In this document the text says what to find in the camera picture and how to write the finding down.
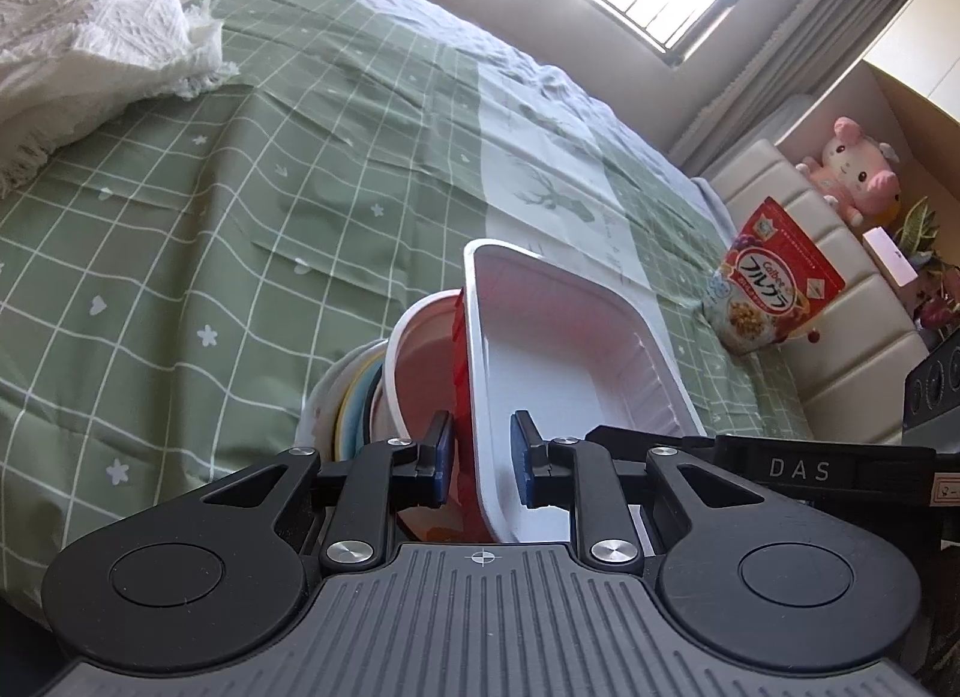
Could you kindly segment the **blue plate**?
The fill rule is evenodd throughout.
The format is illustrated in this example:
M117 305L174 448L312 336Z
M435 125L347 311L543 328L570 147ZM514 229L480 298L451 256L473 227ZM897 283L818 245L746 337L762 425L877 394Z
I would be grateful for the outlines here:
M364 445L371 442L371 417L373 417L374 400L381 387L382 365L384 357L380 355L371 362L363 375L358 378L353 398L356 399L356 412L352 415L350 427L345 430L345 456L353 458Z

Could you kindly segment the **large white paper bowl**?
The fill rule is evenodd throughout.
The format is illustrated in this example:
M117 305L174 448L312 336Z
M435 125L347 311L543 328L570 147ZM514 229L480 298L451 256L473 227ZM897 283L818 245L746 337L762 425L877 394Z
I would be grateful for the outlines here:
M420 298L387 341L381 382L373 396L370 440L420 440L436 411L454 412L452 325L459 291Z

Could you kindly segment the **white red plastic tray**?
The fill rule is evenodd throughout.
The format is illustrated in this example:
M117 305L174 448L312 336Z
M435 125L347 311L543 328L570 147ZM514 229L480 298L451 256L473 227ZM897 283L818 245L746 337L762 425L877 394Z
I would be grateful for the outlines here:
M569 538L566 511L521 502L515 412L528 412L547 438L583 438L597 426L703 432L656 333L617 292L486 238L464 248L464 276L475 495L494 539Z

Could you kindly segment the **cream padded headboard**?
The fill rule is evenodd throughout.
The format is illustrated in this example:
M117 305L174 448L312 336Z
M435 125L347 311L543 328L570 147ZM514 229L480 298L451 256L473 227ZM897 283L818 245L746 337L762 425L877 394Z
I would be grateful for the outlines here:
M809 237L812 258L832 268L797 279L807 321L778 346L812 435L900 442L905 382L928 351L859 237L771 142L752 144L709 185L737 231L753 232L755 211L776 201Z

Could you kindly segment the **black appliance with dials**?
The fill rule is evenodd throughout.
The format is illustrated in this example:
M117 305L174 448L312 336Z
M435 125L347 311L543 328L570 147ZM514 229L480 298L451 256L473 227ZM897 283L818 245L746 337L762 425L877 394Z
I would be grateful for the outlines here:
M905 382L903 443L957 453L960 445L960 343L952 333Z

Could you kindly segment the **Calbee granola cereal bag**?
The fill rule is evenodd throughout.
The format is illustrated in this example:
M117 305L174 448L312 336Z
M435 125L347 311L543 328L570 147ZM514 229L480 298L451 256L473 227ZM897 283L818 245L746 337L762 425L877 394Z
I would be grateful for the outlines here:
M846 287L830 259L773 198L750 214L708 279L706 320L735 355L788 339Z

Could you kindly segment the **green white patterned tablecloth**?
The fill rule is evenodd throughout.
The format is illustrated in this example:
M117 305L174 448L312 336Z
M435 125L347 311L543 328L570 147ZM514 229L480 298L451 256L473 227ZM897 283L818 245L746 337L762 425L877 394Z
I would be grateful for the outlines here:
M325 372L500 238L621 292L701 430L804 438L701 291L719 196L427 0L210 0L233 79L147 100L2 206L2 601L65 544L293 442Z

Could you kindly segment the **white pink small box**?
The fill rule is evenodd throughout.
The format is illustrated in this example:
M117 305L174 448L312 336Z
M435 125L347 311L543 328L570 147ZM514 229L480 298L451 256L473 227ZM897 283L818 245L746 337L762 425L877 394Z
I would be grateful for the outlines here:
M882 227L874 227L862 234L862 245L872 258L880 274L894 289L905 289L918 281L918 273L900 247Z

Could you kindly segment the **pink pig plush toy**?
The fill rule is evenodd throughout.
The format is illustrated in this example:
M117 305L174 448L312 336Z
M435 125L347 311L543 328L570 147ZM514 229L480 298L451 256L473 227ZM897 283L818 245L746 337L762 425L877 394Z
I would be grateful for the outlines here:
M898 203L901 187L896 164L898 155L888 142L875 141L859 123L840 116L820 157L805 157L796 170L846 226L861 231Z

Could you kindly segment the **white lace cloth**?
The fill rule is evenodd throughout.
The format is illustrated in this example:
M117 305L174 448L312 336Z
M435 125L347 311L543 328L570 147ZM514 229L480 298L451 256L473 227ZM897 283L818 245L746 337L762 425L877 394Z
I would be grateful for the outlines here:
M3 195L128 105L235 74L208 0L2 0Z

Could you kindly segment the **grey window curtain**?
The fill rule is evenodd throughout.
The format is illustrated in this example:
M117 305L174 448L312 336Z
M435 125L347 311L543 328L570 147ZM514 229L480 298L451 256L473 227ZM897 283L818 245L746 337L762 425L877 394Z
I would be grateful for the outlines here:
M747 66L706 103L672 149L704 172L789 98L825 91L908 0L800 0Z

